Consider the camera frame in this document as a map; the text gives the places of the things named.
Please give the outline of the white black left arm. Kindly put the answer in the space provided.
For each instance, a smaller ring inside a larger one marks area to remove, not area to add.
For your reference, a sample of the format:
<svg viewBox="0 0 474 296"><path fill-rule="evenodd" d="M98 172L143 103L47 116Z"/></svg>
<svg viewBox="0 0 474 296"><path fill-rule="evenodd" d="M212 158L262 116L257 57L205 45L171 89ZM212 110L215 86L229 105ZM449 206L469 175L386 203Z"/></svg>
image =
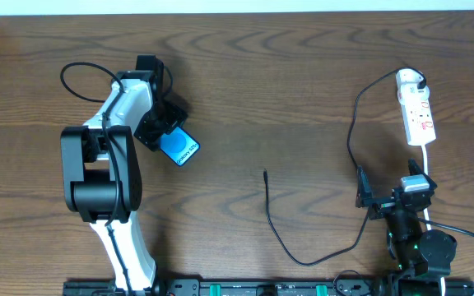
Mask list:
<svg viewBox="0 0 474 296"><path fill-rule="evenodd" d="M67 208L96 232L114 268L114 282L102 294L166 293L139 224L142 176L134 142L178 166L198 151L183 129L186 112L166 100L170 75L156 56L138 56L134 69L111 76L110 95L97 113L60 136Z"/></svg>

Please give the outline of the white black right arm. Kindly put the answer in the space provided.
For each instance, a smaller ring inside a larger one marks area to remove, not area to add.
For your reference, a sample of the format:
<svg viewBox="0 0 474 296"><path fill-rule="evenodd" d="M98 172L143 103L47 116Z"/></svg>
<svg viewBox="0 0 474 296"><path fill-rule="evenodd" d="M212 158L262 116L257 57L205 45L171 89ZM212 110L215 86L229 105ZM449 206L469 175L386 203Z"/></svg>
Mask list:
<svg viewBox="0 0 474 296"><path fill-rule="evenodd" d="M431 205L437 184L415 160L408 160L409 174L387 197L376 197L365 171L357 168L355 205L366 208L370 220L384 219L387 245L398 269L377 279L374 295L440 295L440 280L450 275L456 256L456 239L441 230L423 230L420 212Z"/></svg>

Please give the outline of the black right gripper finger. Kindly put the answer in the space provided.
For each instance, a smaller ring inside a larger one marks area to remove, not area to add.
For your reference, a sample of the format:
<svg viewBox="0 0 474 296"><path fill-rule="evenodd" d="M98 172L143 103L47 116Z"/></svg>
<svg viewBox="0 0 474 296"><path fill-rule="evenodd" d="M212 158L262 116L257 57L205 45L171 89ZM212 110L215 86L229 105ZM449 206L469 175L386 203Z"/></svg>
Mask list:
<svg viewBox="0 0 474 296"><path fill-rule="evenodd" d="M369 185L369 179L361 166L357 167L357 193L355 204L357 206L367 206L372 200L372 189Z"/></svg>
<svg viewBox="0 0 474 296"><path fill-rule="evenodd" d="M426 180L430 179L428 175L425 173L425 171L420 167L420 165L418 165L418 163L413 158L410 158L407 161L407 164L408 164L409 174L411 176L421 175Z"/></svg>

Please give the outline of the blue screen smartphone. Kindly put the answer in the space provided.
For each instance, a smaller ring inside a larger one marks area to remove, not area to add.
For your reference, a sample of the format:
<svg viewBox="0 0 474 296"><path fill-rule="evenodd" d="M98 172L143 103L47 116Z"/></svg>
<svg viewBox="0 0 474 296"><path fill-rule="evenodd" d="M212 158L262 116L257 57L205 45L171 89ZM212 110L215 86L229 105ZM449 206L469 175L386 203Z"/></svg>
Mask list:
<svg viewBox="0 0 474 296"><path fill-rule="evenodd" d="M179 167L201 149L200 144L181 127L176 127L170 134L163 134L159 144L160 150Z"/></svg>

